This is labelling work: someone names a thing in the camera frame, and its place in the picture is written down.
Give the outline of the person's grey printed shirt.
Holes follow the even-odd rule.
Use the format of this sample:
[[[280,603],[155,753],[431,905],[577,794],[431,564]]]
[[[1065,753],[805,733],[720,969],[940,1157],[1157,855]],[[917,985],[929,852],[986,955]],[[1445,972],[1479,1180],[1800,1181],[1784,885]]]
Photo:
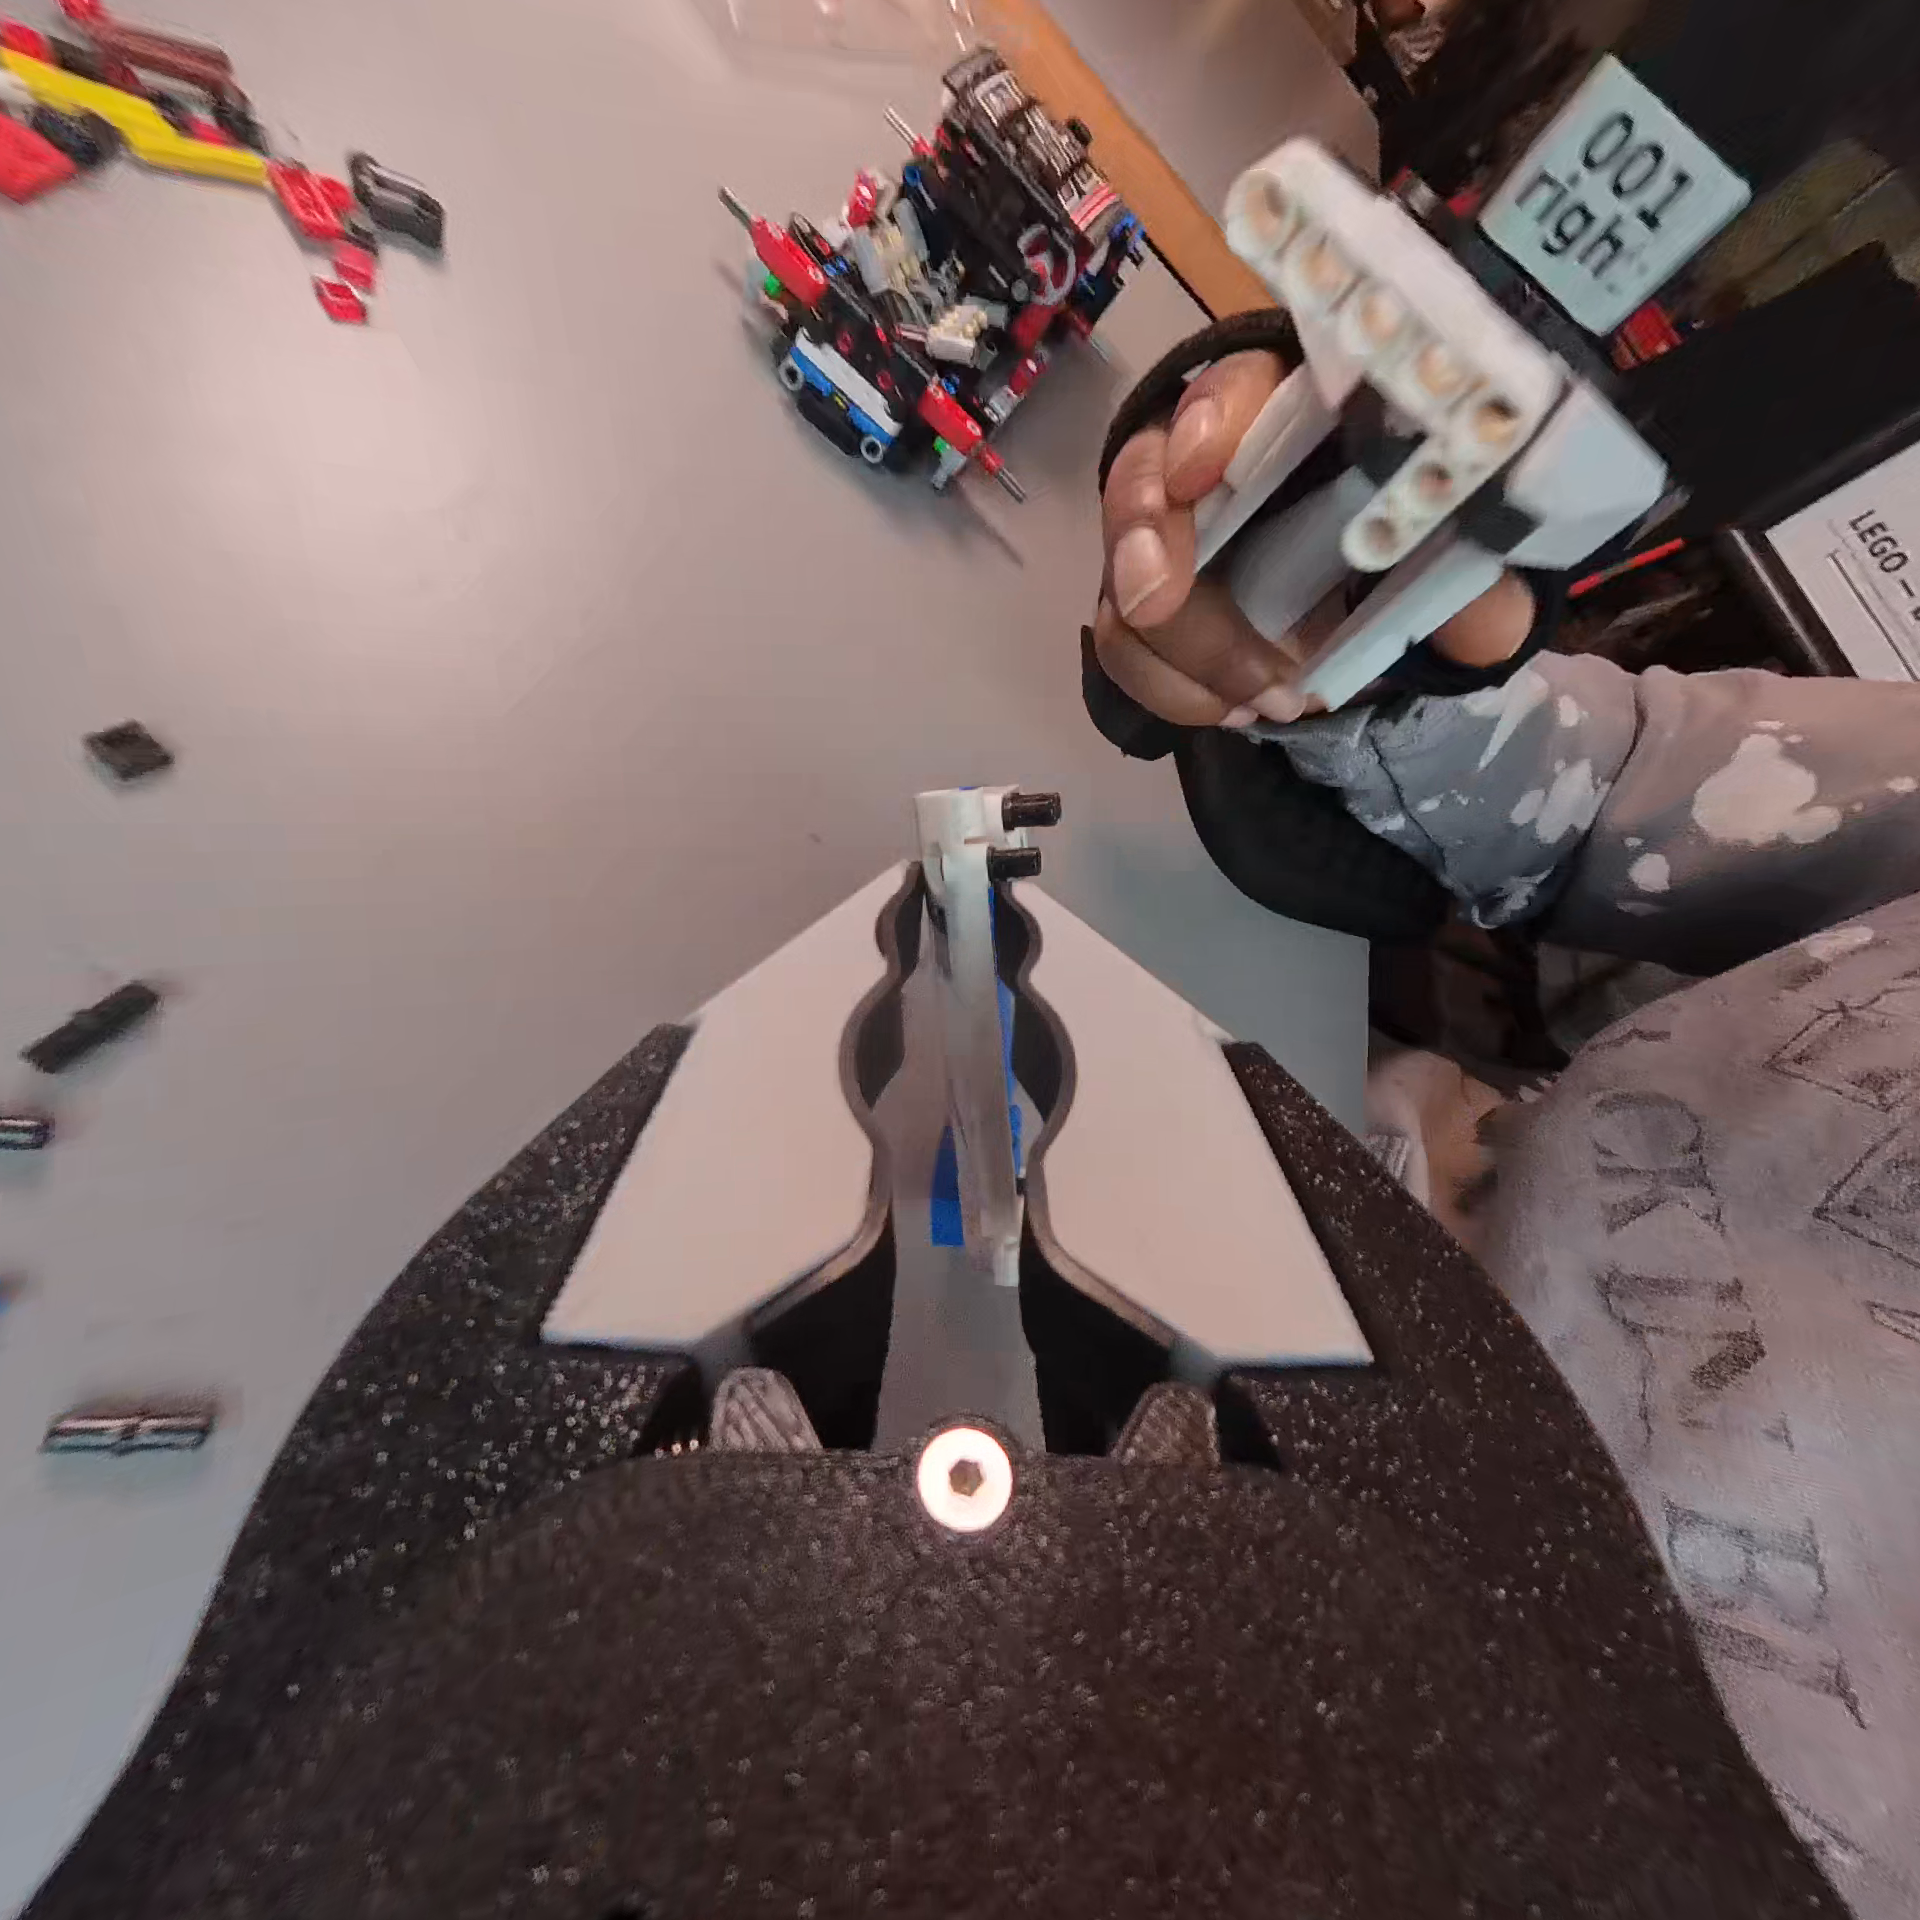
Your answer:
[[[1916,898],[1632,1005],[1536,1086],[1381,1044],[1367,1131],[1610,1450],[1851,1915],[1919,1915]]]

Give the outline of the wooden strip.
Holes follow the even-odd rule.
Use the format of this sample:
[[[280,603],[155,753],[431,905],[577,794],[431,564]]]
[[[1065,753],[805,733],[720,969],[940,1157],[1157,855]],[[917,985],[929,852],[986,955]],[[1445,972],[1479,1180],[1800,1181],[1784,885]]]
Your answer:
[[[1093,157],[1139,217],[1162,268],[1211,319],[1274,305],[1231,250],[1217,215],[1194,195],[1155,138],[1120,106],[1065,25],[1040,3],[973,3],[973,23],[1027,92],[1061,119],[1085,123]]]

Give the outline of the person's right forearm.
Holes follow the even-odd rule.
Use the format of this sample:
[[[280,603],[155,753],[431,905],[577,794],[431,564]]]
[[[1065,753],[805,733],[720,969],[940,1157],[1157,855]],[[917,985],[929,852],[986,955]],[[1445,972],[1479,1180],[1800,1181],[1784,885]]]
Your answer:
[[[1688,977],[1785,949],[1916,974],[1914,681],[1543,653],[1496,687],[1253,739],[1479,927]]]

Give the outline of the grey desk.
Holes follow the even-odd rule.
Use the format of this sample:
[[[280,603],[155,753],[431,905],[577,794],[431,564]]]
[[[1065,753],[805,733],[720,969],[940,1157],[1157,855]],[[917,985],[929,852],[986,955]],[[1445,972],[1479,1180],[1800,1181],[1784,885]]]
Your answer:
[[[1027,491],[867,476],[777,391],[717,185],[833,207],[932,77],[764,63],[696,5],[128,5],[315,165],[449,210],[372,322],[248,190],[4,207],[4,1915],[112,1785],[322,1367],[633,1043],[912,846],[1053,787],[1042,879],[1345,1122],[1361,949],[1267,917],[1088,724],[1115,398],[1157,259],[1019,410]],[[114,785],[82,737],[176,756]],[[130,980],[135,1033],[19,1053]],[[191,1453],[45,1457],[209,1403]]]

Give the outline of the dark grey brick connector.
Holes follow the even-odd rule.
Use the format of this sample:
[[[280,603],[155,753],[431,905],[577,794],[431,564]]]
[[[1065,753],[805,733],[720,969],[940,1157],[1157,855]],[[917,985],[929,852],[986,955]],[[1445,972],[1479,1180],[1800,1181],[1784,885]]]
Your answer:
[[[191,1453],[205,1447],[219,1412],[209,1403],[105,1403],[59,1412],[43,1430],[45,1457]]]

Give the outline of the white angled brick beam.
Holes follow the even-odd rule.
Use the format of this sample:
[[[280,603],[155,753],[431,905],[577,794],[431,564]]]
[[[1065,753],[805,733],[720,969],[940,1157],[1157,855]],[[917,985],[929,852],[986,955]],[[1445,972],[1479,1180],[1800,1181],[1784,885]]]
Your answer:
[[[1404,405],[1420,445],[1467,428],[1482,465],[1530,444],[1568,372],[1491,300],[1401,204],[1295,138],[1232,185],[1232,252],[1292,325],[1284,357],[1329,399],[1357,385]]]

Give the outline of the black brick connector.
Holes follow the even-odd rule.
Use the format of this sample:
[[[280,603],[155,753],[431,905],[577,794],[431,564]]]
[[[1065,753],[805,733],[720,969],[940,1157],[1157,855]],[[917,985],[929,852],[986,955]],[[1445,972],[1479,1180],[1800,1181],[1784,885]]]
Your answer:
[[[161,1005],[162,994],[151,982],[130,980],[63,1020],[19,1059],[40,1074],[59,1077],[135,1033]]]

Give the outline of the white and blue brick assembly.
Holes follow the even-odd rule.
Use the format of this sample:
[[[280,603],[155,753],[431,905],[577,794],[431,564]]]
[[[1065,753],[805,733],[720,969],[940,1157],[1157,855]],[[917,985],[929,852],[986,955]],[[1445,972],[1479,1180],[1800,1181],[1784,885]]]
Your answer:
[[[1040,875],[1035,833],[1061,823],[1063,802],[973,785],[919,794],[914,814],[946,1099],[940,1166],[951,1173],[935,1181],[935,1241],[1015,1290],[1025,1235],[1015,978],[1027,941],[1015,887]]]

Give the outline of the grey table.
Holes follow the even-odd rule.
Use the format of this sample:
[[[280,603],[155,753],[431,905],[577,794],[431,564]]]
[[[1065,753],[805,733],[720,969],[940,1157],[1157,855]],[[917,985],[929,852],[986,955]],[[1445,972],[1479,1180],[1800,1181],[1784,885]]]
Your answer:
[[[1048,3],[1048,13],[1211,213],[1295,138],[1379,183],[1377,115],[1298,5]]]

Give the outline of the partly built brick toy car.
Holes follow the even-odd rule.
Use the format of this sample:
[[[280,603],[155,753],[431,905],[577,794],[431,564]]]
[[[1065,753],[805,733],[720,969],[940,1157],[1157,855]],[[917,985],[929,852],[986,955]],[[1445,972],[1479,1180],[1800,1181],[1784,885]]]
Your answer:
[[[828,225],[717,201],[753,247],[747,291],[796,412],[865,467],[949,489],[984,474],[1025,489],[997,439],[1059,349],[1085,345],[1139,265],[1146,231],[988,42],[941,77],[940,111],[895,175],[856,173]]]

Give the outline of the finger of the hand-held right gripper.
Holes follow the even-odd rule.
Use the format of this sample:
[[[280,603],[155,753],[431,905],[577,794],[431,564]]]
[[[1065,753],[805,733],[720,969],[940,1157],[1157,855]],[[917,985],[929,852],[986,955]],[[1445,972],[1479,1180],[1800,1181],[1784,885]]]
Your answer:
[[[1482,465],[1467,428],[1426,439],[1340,533],[1347,570],[1379,577],[1309,659],[1298,693],[1338,708],[1497,586],[1509,563],[1570,570],[1640,524],[1667,467],[1617,406],[1576,381],[1528,445]]]
[[[1418,601],[1345,541],[1418,445],[1415,417],[1377,387],[1329,399],[1314,372],[1295,371],[1234,451],[1218,502],[1200,515],[1204,581],[1257,633],[1329,633],[1377,591],[1385,607],[1362,612],[1365,625],[1409,626]]]

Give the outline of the dark red brick piece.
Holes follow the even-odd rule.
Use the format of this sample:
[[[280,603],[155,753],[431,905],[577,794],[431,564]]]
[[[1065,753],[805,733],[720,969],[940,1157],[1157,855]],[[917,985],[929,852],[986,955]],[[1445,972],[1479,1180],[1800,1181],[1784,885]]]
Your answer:
[[[179,79],[211,99],[241,94],[231,58],[211,42],[137,25],[100,3],[59,3],[58,7],[114,67]]]

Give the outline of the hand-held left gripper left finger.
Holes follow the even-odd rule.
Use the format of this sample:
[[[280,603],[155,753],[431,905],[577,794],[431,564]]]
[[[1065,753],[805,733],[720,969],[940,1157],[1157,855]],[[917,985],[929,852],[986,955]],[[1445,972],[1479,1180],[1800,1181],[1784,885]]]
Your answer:
[[[921,866],[896,863],[696,1011],[546,1345],[728,1370],[877,1246],[877,1103],[905,1063],[921,921]]]

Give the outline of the person's right hand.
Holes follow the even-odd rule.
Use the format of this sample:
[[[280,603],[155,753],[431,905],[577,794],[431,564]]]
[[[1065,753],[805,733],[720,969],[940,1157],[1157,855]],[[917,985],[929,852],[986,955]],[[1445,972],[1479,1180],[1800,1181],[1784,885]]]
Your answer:
[[[1289,361],[1272,349],[1215,357],[1173,405],[1114,447],[1100,484],[1097,668],[1176,729],[1268,737],[1296,762],[1381,743],[1421,748],[1452,729],[1477,745],[1491,719],[1458,715],[1457,695],[1425,699],[1379,685],[1338,711],[1305,699],[1304,661],[1345,618],[1343,591],[1287,637],[1268,641],[1240,612],[1231,588],[1196,564],[1196,508],[1223,483],[1287,372]]]

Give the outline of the yellow brick beam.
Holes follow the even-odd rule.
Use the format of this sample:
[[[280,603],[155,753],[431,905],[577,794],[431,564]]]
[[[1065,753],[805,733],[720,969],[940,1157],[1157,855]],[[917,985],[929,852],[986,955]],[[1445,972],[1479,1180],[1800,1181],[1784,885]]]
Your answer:
[[[23,54],[9,45],[3,51],[7,74],[7,100],[29,100],[35,110],[56,115],[63,127],[87,132],[111,130],[117,149],[139,165],[173,173],[233,185],[268,188],[268,161],[245,146],[221,140],[205,140],[181,132],[154,100],[105,82],[85,79],[81,74]]]

